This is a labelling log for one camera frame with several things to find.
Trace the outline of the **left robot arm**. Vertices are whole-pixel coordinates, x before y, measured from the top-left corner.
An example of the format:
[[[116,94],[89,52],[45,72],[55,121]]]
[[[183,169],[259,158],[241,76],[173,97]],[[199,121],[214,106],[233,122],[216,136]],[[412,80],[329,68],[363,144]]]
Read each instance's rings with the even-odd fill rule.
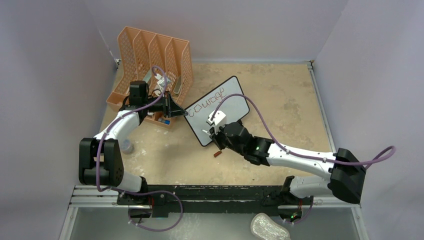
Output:
[[[96,136],[80,141],[78,179],[81,184],[96,186],[100,192],[108,189],[129,192],[130,199],[138,205],[148,201],[147,181],[125,171],[121,145],[148,113],[159,112],[166,118],[188,115],[169,91],[163,91],[158,97],[149,96],[148,91],[148,83],[131,82],[129,95],[124,98],[115,119]]]

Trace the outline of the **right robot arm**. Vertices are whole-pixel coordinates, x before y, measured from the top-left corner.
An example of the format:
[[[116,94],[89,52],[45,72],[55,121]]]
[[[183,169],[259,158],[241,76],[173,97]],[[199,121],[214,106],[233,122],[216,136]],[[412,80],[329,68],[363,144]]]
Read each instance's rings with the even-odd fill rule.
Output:
[[[336,153],[316,152],[284,146],[269,138],[253,136],[239,122],[212,126],[209,137],[220,149],[230,149],[253,165],[287,167],[310,173],[294,177],[281,189],[280,196],[288,204],[316,195],[333,195],[350,204],[359,204],[366,169],[345,148]]]

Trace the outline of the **brown marker cap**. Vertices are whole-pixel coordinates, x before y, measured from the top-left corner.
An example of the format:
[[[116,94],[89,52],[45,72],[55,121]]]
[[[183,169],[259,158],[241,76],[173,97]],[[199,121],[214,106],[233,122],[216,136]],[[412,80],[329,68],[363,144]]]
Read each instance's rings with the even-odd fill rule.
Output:
[[[222,154],[222,151],[217,151],[216,153],[213,154],[213,157],[216,158],[218,157],[220,154]]]

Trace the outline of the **black framed whiteboard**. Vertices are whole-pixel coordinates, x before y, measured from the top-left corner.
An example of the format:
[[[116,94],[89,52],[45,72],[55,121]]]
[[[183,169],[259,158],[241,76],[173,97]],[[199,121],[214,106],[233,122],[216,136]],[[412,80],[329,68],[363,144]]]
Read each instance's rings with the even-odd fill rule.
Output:
[[[232,94],[244,94],[241,83],[235,75],[185,108],[187,112],[185,119],[202,147],[206,147],[212,142],[206,133],[212,127],[209,124],[209,118],[223,99]],[[224,113],[226,122],[231,123],[241,120],[249,112],[250,107],[247,100],[241,96],[233,96],[219,107],[214,117],[217,118],[220,113]]]

